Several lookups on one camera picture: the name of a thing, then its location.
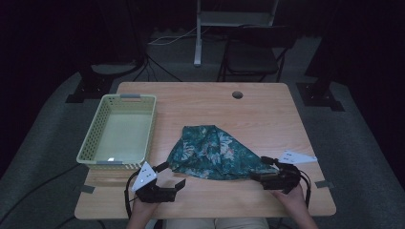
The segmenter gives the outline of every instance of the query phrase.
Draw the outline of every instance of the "green patterned cloth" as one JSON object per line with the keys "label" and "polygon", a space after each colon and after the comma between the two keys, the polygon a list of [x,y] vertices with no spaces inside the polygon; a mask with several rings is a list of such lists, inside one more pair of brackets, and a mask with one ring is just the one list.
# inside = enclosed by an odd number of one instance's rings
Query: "green patterned cloth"
{"label": "green patterned cloth", "polygon": [[216,126],[184,127],[167,162],[175,173],[217,180],[248,178],[249,171],[276,172]]}

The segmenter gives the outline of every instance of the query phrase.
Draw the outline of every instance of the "gray floor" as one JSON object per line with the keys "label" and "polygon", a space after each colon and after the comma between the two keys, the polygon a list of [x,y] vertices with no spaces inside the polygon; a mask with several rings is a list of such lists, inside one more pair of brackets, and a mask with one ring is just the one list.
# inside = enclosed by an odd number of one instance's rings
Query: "gray floor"
{"label": "gray floor", "polygon": [[[282,82],[289,86],[325,178],[335,186],[331,194],[337,213],[315,218],[320,228],[405,228],[405,195],[387,164],[367,124],[344,85],[330,90],[345,112],[326,107],[306,107],[296,82],[314,82],[304,72],[319,44],[317,38],[300,38],[288,53]],[[205,40],[202,65],[193,66],[194,40],[183,39],[166,46],[149,46],[148,53],[183,81],[215,81],[224,42]],[[129,66],[97,66],[103,73],[120,72]],[[138,81],[148,78],[176,81],[155,64]],[[111,93],[138,72],[117,79]],[[76,165],[75,157],[92,121],[99,100],[67,104],[80,77],[72,75],[49,98],[21,145],[9,170],[0,181],[0,217],[30,190]],[[0,228],[55,228],[74,215],[80,187],[88,169],[79,165],[30,193]],[[104,220],[106,228],[125,228],[126,220]],[[286,219],[286,223],[295,225]],[[101,228],[97,221],[73,219],[63,228]]]}

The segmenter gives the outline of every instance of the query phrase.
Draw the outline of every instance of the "round hole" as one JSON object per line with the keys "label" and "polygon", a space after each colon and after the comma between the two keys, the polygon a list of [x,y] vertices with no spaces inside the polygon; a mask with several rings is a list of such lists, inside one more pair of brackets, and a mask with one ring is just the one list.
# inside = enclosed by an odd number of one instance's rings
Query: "round hole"
{"label": "round hole", "polygon": [[241,92],[233,92],[232,97],[236,99],[241,99],[244,95]]}

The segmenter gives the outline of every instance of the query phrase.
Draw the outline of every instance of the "table leg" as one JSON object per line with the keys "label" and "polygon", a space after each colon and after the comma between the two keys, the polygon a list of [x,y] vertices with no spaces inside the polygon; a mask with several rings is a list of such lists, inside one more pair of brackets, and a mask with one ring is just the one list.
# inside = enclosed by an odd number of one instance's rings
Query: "table leg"
{"label": "table leg", "polygon": [[202,9],[201,0],[197,0],[197,38],[196,38],[196,52],[194,54],[194,66],[200,67],[202,64]]}
{"label": "table leg", "polygon": [[269,22],[269,25],[272,26],[274,22],[274,17],[276,16],[276,11],[278,7],[279,0],[275,0],[273,3],[273,7],[271,8],[271,17],[272,19]]}

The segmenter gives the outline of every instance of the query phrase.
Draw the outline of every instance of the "white basket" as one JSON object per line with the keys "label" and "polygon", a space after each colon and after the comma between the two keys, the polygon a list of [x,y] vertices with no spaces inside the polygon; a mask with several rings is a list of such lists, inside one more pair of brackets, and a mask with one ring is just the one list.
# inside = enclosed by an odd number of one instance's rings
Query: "white basket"
{"label": "white basket", "polygon": [[149,156],[156,119],[152,94],[106,94],[77,155],[91,169],[138,169]]}

